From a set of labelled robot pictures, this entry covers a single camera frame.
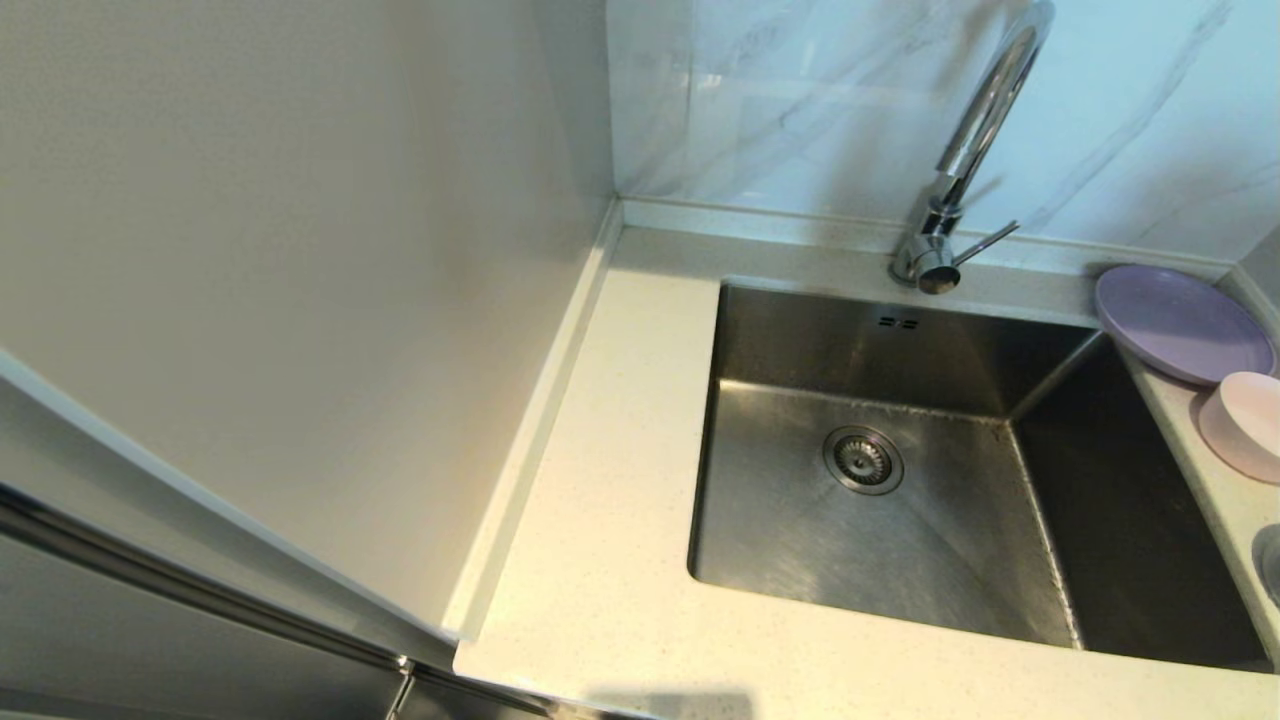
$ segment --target speckled countertop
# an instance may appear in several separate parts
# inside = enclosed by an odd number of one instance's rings
[[[672,719],[1275,717],[1280,678],[979,635],[753,594],[686,570],[719,283],[1094,325],[1084,278],[972,266],[928,297],[883,258],[628,228],[588,328],[497,594],[454,669]],[[1197,391],[1134,365],[1274,651],[1248,565],[1280,491],[1225,466]]]

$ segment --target chrome faucet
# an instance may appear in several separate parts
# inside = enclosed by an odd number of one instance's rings
[[[960,284],[959,266],[965,260],[1018,229],[1018,222],[1011,222],[960,255],[951,254],[951,231],[964,215],[964,193],[1023,88],[1052,23],[1053,4],[1039,0],[1023,12],[1000,41],[1000,50],[938,160],[938,178],[929,201],[920,209],[919,222],[913,223],[916,229],[899,245],[888,269],[893,279],[929,295],[947,292]]]

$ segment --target sink drain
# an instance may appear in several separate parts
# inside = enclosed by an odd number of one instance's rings
[[[902,456],[881,433],[861,425],[836,428],[823,443],[827,469],[846,488],[884,495],[902,482]]]

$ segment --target sink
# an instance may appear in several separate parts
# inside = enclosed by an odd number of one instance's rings
[[[1101,333],[726,284],[690,573],[915,623],[1271,671]]]

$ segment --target white marble backsplash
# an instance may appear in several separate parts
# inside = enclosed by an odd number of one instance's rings
[[[609,0],[618,191],[905,220],[1025,1]],[[963,227],[1236,261],[1280,218],[1280,4],[1060,0]]]

